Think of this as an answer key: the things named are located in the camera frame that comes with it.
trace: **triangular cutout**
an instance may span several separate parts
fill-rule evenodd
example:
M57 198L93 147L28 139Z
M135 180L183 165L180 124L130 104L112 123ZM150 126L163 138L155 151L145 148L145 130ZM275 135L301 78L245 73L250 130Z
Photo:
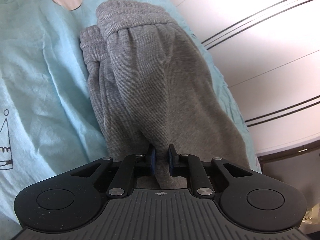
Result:
M235 178L247 177L247 176L251 176L252 175L252 173L250 173L248 171L245 171L245 170L243 170L241 168L238 168L236 166L233 166L230 163L225 163L223 166Z
M101 165L100 163L97 163L95 165L89 166L81 171L77 171L71 174L71 176L88 178L97 170L97 168L99 168L100 165Z

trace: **circular cap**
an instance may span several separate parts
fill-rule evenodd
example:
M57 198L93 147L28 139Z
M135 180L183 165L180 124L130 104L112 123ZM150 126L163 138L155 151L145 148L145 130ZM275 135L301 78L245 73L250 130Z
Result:
M251 191L247 196L247 200L250 205L262 210L274 210L284 203L284 197L279 192L271 189Z
M212 189L208 187L201 187L197 190L198 194L203 195L203 196L208 196L213 193Z
M70 206L74 199L73 193L68 190L49 189L38 196L37 203L44 209L59 210Z
M120 196L124 193L124 190L119 187L114 187L111 190L109 190L109 194L113 196Z

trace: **gray sweatpants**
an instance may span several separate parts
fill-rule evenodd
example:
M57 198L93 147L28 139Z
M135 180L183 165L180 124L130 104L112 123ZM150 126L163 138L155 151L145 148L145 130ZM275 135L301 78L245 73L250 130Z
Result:
M161 188L185 187L171 178L167 150L220 156L249 167L244 141L221 109L208 66L196 45L160 6L110 0L97 25L81 32L95 115L115 161L156 148ZM140 180L140 187L155 187Z

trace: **metal screw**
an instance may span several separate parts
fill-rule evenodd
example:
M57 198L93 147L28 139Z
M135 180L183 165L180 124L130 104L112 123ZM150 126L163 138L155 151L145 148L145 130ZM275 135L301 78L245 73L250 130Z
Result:
M111 190L109 190L109 194L113 196L120 196L124 193L124 190L119 187L114 187Z
M212 189L208 187L201 187L197 190L198 194L203 195L203 196L208 196L213 193Z

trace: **crosshair symbol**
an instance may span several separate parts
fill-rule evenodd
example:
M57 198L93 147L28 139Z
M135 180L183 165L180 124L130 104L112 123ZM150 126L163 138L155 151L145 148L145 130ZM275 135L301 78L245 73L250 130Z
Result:
M156 193L157 195L159 195L160 197L164 196L166 193L164 193L163 191L159 191Z

